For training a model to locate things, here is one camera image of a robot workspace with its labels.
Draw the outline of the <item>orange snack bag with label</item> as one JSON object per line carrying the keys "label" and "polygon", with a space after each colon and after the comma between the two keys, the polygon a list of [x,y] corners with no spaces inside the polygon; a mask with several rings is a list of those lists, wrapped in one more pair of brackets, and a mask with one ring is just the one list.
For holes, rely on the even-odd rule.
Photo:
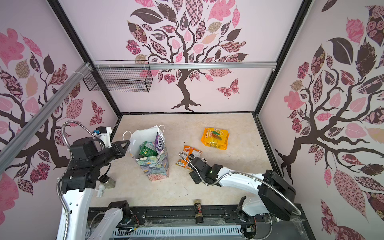
{"label": "orange snack bag with label", "polygon": [[180,159],[176,162],[176,165],[185,169],[191,169],[189,162],[194,157],[200,157],[203,152],[194,147],[184,145],[183,152],[180,156]]}

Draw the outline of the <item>green white snack bag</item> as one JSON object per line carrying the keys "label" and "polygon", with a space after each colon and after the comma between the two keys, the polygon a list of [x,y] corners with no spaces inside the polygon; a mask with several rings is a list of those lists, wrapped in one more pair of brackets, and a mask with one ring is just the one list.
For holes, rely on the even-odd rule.
{"label": "green white snack bag", "polygon": [[140,146],[139,155],[142,157],[154,157],[157,156],[158,153],[155,150],[154,143],[153,142],[143,142],[143,144]]}

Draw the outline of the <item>floral paper bag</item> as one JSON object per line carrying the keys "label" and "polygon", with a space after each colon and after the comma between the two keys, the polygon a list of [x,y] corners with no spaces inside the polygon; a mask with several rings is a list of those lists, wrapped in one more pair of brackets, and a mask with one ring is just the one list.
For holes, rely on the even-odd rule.
{"label": "floral paper bag", "polygon": [[160,125],[134,133],[125,131],[122,136],[123,140],[130,141],[129,154],[151,182],[170,175],[164,131],[165,126]]}

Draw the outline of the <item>yellow orange snack bag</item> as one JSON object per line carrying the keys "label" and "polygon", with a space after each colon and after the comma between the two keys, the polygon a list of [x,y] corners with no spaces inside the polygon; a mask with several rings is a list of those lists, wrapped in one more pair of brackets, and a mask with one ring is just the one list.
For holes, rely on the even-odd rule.
{"label": "yellow orange snack bag", "polygon": [[205,128],[201,142],[206,147],[225,151],[228,147],[230,133],[227,130]]}

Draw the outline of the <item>purple snack bag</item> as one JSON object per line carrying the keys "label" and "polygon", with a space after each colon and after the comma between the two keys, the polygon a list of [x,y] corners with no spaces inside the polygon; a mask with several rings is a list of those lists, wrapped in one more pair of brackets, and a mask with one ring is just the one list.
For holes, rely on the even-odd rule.
{"label": "purple snack bag", "polygon": [[156,139],[154,141],[154,147],[156,152],[160,155],[161,152],[166,148],[163,135],[161,133],[157,133]]}

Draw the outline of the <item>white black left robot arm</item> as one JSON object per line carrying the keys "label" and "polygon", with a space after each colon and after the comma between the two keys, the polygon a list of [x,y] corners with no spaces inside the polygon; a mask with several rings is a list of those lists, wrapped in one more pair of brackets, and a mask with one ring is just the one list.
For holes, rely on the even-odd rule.
{"label": "white black left robot arm", "polygon": [[62,215],[57,238],[59,240],[84,240],[92,196],[100,178],[101,169],[113,160],[125,156],[130,141],[117,141],[98,150],[101,140],[87,137],[70,145],[72,159],[57,183],[57,193],[62,203]]}

